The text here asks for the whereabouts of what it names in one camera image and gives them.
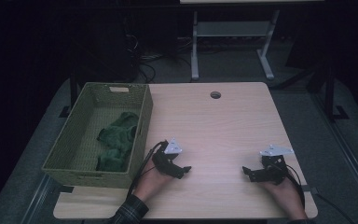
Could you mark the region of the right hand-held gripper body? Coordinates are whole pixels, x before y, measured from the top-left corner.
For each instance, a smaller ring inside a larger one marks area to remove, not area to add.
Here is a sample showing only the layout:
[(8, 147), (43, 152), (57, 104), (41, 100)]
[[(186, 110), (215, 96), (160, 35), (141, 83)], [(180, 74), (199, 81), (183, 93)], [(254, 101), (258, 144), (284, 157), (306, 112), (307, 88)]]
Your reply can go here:
[(281, 184), (288, 174), (284, 155), (293, 153), (294, 150), (292, 148), (275, 145), (269, 145), (266, 149), (262, 150), (260, 152), (261, 163), (263, 165), (262, 182), (271, 181), (275, 185)]

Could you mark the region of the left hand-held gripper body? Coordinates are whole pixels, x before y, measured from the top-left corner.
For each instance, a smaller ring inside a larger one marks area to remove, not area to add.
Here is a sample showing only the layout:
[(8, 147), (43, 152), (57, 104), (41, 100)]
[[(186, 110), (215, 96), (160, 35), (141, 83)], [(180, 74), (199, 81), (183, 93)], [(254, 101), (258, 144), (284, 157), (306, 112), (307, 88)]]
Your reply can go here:
[(156, 168), (165, 175), (172, 175), (174, 167), (179, 167), (169, 161), (169, 154), (180, 154), (182, 149), (172, 138), (170, 141), (164, 141), (158, 151), (153, 155), (152, 161)]

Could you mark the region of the green knitted cloth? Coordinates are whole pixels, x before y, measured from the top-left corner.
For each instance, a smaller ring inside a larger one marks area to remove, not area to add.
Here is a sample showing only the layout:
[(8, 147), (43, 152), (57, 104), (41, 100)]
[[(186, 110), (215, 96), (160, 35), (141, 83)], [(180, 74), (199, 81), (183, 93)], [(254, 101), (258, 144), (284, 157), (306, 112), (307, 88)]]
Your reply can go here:
[(131, 154), (139, 117), (132, 112), (123, 112), (106, 128), (100, 130), (97, 140), (106, 147), (98, 157), (96, 170), (124, 172), (126, 160)]

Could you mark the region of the green woven basket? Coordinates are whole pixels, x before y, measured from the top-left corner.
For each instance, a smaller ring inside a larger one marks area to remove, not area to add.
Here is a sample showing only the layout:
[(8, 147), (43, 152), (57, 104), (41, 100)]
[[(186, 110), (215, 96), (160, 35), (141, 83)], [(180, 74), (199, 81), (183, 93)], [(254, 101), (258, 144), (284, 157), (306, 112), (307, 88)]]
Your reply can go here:
[[(86, 83), (42, 170), (67, 186), (128, 188), (144, 160), (152, 109), (151, 91), (146, 84)], [(97, 136), (124, 112), (139, 117), (124, 170), (99, 171), (98, 158), (108, 147)]]

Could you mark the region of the person's left hand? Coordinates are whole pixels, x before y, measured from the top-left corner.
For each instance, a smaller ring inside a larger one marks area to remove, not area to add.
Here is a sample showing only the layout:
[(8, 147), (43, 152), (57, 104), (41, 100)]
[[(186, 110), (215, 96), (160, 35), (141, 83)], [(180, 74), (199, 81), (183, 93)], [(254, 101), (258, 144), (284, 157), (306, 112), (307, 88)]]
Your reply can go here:
[(152, 161), (149, 161), (132, 194), (146, 203), (172, 180), (172, 176), (162, 174), (155, 168), (155, 164)]

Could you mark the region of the person's right hand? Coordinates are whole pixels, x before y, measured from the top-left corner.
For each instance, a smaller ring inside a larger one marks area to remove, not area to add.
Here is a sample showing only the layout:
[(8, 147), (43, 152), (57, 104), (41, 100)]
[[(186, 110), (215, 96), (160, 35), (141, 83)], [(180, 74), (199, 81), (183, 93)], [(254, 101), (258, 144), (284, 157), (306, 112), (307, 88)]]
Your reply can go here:
[(262, 182), (259, 186), (271, 194), (274, 201), (280, 206), (290, 221), (308, 218), (300, 196), (296, 191), (296, 186), (288, 178), (285, 178), (279, 185)]

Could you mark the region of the grey tape strip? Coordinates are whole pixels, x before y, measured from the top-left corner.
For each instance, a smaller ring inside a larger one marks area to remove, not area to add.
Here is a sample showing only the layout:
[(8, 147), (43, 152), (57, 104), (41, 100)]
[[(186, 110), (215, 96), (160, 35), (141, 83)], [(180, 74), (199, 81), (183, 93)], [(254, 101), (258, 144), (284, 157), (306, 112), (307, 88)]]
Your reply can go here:
[(311, 187), (309, 185), (302, 185), (301, 188), (304, 192), (310, 192), (313, 195), (317, 195), (319, 191), (315, 187)]

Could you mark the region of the black metal stand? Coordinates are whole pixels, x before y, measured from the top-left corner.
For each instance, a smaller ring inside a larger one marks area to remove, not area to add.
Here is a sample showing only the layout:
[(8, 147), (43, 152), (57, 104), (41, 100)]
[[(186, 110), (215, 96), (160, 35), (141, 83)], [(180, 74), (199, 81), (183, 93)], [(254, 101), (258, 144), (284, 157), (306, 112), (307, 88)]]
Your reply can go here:
[(270, 90), (284, 90), (299, 80), (309, 77), (306, 85), (309, 93), (317, 93), (324, 88), (324, 113), (329, 120), (335, 122), (337, 119), (348, 119), (349, 116), (341, 105), (335, 105), (335, 68), (331, 63), (320, 62), (284, 82), (269, 87)]

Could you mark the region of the white metal stand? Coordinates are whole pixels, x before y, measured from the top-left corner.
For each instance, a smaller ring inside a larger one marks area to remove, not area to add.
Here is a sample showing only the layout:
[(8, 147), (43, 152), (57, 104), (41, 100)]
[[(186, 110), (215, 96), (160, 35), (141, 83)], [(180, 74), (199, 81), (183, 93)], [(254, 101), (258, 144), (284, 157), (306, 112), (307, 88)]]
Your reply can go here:
[(198, 80), (198, 39), (200, 37), (264, 37), (265, 43), (256, 51), (265, 76), (274, 78), (267, 59), (269, 45), (273, 37), (280, 11), (275, 10), (269, 21), (199, 21), (198, 12), (193, 13), (192, 50), (190, 54), (191, 79)]

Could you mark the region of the metal floor rail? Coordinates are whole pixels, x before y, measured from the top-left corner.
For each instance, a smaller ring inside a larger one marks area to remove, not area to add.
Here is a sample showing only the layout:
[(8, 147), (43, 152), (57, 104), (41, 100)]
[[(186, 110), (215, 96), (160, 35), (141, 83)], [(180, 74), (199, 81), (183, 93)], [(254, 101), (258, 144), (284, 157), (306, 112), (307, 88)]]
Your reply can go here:
[(338, 144), (338, 148), (340, 149), (344, 161), (349, 166), (349, 169), (358, 185), (358, 160), (355, 158), (353, 154), (350, 144), (344, 138), (341, 130), (337, 126), (337, 122), (334, 119), (331, 119), (324, 110), (324, 103), (321, 98), (315, 94), (310, 96), (312, 102), (314, 103), (315, 107), (321, 114), (322, 118), (324, 119), (325, 126), (329, 129), (330, 133), (333, 135), (336, 143)]
[(36, 187), (21, 224), (38, 224), (54, 222), (53, 209), (57, 202), (60, 185), (48, 175), (42, 175)]

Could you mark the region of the black metal post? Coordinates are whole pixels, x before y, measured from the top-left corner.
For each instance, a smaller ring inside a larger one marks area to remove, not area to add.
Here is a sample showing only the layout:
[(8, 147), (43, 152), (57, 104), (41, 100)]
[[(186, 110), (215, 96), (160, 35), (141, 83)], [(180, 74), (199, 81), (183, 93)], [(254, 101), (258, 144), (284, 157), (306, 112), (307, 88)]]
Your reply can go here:
[(67, 118), (73, 109), (76, 99), (77, 99), (77, 82), (76, 82), (76, 74), (72, 72), (69, 76), (69, 85), (70, 85), (70, 104), (66, 105), (60, 114), (60, 118)]

